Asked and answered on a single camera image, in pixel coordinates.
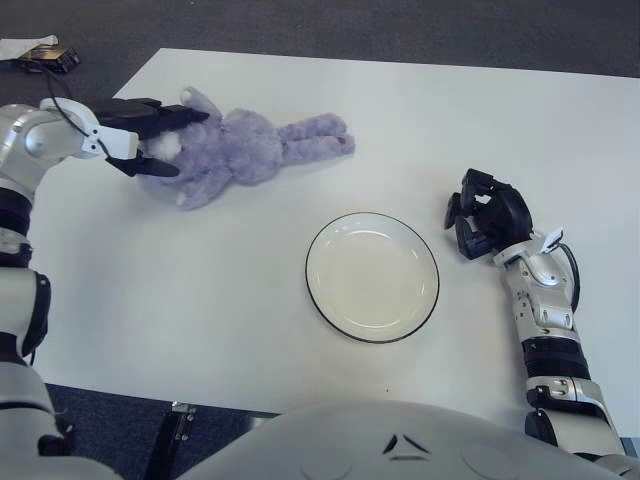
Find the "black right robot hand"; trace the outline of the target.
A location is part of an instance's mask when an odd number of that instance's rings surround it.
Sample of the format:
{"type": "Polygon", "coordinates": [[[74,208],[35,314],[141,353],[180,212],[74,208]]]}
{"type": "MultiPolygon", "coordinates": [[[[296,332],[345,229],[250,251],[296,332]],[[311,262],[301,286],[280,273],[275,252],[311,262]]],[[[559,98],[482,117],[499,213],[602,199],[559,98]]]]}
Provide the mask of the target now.
{"type": "Polygon", "coordinates": [[[530,239],[531,214],[513,186],[475,169],[467,170],[461,185],[448,201],[444,229],[454,228],[465,258],[474,260],[530,239]]]}

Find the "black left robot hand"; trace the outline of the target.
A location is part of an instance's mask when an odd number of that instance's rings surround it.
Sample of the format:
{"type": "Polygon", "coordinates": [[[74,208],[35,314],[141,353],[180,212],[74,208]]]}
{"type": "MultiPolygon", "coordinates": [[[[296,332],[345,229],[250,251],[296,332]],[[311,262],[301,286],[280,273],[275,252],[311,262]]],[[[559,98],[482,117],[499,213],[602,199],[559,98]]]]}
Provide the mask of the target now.
{"type": "MultiPolygon", "coordinates": [[[[209,117],[208,113],[181,105],[163,106],[151,98],[101,100],[91,103],[89,109],[100,125],[136,133],[140,141],[157,139],[165,132],[176,132],[209,117]]],[[[130,177],[140,174],[171,178],[179,174],[178,167],[153,154],[144,154],[141,147],[136,148],[133,159],[127,160],[111,156],[112,147],[107,150],[106,161],[130,177]]]]}

